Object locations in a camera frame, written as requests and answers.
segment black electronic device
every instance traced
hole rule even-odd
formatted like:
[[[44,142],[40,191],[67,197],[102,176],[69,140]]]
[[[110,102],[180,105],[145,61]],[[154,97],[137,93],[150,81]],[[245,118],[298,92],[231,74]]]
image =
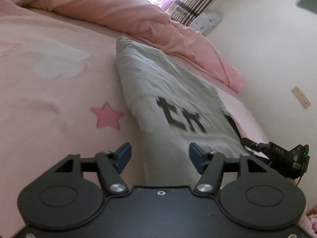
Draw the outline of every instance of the black electronic device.
[[[124,144],[94,158],[69,155],[26,188],[18,208],[26,227],[15,238],[309,238],[296,225],[303,192],[252,155],[226,158],[192,143],[202,175],[189,187],[134,187],[120,173],[131,157]],[[85,180],[97,172],[101,188]],[[225,172],[238,179],[220,189]]]
[[[272,164],[271,168],[278,171],[282,176],[297,179],[307,171],[310,157],[309,146],[306,144],[298,145],[290,151],[269,142],[268,144],[256,143],[247,138],[241,139],[241,144],[256,151],[265,154]]]

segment electrical outlet plate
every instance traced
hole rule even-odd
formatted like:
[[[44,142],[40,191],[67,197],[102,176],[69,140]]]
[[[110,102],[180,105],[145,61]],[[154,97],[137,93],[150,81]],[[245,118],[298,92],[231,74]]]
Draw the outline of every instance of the electrical outlet plate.
[[[307,109],[308,107],[310,107],[311,105],[310,101],[307,99],[304,93],[299,89],[299,87],[295,86],[292,89],[292,93],[295,95],[295,97],[301,103],[304,109]]]

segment pink bed sheet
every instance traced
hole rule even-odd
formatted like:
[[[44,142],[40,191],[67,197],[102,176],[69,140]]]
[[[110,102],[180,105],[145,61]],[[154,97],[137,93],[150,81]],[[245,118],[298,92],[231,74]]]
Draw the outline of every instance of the pink bed sheet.
[[[244,87],[239,70],[229,65],[200,32],[172,21],[168,13],[147,0],[36,0],[30,5],[128,33],[184,59],[238,93]]]
[[[2,237],[23,227],[16,206],[19,192],[68,154],[92,157],[131,142],[133,156],[122,177],[129,186],[145,182],[142,134],[125,104],[114,63],[116,35],[121,34],[66,17],[51,19],[0,0]],[[217,83],[244,131],[265,140],[234,91],[180,63]]]

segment dark green object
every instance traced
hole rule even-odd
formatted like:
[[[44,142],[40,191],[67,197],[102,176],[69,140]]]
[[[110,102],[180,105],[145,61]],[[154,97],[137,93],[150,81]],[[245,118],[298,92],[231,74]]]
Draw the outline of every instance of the dark green object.
[[[317,0],[300,0],[297,5],[317,14]]]

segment black letter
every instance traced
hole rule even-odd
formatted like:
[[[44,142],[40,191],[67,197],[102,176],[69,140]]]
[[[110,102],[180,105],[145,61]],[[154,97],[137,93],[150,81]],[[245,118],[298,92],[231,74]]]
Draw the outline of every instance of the black letter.
[[[191,124],[191,119],[194,120],[194,122],[199,126],[199,128],[201,129],[202,132],[207,133],[206,129],[203,127],[203,125],[199,121],[200,116],[198,113],[195,113],[195,114],[188,113],[186,111],[186,109],[184,109],[184,108],[183,108],[182,113],[183,113],[183,116],[186,118],[192,132],[196,132],[196,130],[195,130],[194,126]]]
[[[175,106],[170,105],[164,98],[161,98],[161,97],[159,97],[156,102],[159,107],[163,108],[165,117],[170,125],[175,125],[176,127],[180,129],[186,130],[185,124],[183,124],[182,122],[176,121],[171,116],[170,110],[172,110],[174,113],[177,114],[177,110]]]

